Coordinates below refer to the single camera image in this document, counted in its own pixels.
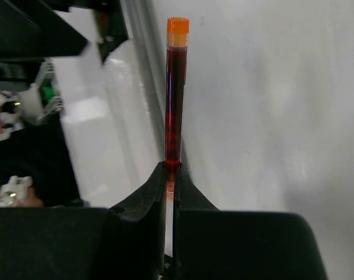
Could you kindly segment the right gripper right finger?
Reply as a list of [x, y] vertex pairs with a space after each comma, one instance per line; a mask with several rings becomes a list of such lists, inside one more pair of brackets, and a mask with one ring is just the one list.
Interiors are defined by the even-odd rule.
[[174, 187], [175, 279], [326, 279], [313, 231], [295, 213], [223, 211], [185, 167]]

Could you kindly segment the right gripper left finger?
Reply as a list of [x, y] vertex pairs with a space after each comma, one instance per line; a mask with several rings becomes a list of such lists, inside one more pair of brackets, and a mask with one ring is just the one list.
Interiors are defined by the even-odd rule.
[[158, 279], [166, 168], [111, 208], [0, 208], [0, 279]]

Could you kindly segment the orange pen refill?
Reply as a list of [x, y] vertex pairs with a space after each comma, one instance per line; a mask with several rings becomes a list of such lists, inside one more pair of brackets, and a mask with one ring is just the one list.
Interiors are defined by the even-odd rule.
[[171, 17], [166, 36], [166, 101], [165, 101], [165, 165], [166, 165], [166, 235], [165, 254], [173, 253], [173, 199], [177, 169], [181, 165], [182, 119], [185, 80], [187, 75], [190, 20]]

